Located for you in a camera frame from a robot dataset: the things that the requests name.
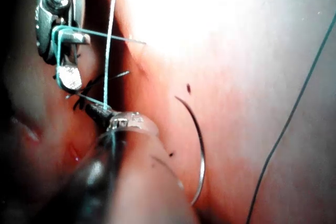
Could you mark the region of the right arm needle driver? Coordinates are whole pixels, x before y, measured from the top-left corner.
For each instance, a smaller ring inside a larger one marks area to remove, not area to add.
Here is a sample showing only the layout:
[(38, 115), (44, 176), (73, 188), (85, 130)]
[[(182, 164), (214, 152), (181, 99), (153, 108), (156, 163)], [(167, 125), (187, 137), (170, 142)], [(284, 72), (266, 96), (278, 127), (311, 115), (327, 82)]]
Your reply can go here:
[(51, 33), (57, 25), (81, 28), (85, 15), (85, 0), (37, 0), (35, 11), (36, 43), (39, 55), (50, 65), (56, 63)]

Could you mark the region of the right arm needle driver jaw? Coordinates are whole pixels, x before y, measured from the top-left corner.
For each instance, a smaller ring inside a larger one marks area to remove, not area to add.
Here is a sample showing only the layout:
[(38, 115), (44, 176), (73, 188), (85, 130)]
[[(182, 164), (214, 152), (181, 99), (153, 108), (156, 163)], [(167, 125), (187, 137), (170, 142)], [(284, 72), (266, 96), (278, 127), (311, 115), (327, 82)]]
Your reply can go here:
[(91, 43), (91, 39), (88, 34), (77, 31), (64, 31), (61, 37), (61, 42), (67, 44), (89, 45)]
[(78, 55), (68, 56), (59, 53), (56, 67), (56, 80), (58, 85), (65, 91), (79, 91), (82, 87), (81, 74), (78, 67)]

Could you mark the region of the left arm needle driver jaw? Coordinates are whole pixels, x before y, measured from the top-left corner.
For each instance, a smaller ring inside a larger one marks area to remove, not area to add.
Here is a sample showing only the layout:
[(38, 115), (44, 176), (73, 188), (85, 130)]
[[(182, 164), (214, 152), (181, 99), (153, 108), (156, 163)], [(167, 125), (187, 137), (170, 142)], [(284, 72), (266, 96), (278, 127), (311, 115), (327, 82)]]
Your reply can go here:
[(85, 112), (98, 125), (109, 125), (110, 119), (113, 116), (113, 112), (111, 110), (104, 109), (103, 106), (96, 103), (87, 104)]

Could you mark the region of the left arm needle driver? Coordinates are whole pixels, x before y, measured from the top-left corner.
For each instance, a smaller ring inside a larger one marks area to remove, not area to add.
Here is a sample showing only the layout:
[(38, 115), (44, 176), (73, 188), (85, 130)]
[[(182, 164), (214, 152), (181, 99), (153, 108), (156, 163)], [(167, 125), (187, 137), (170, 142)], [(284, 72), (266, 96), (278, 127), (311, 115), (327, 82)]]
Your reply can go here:
[(154, 136), (159, 136), (157, 125), (147, 116), (139, 112), (120, 112), (108, 121), (107, 131), (124, 130), (130, 128), (141, 129)]

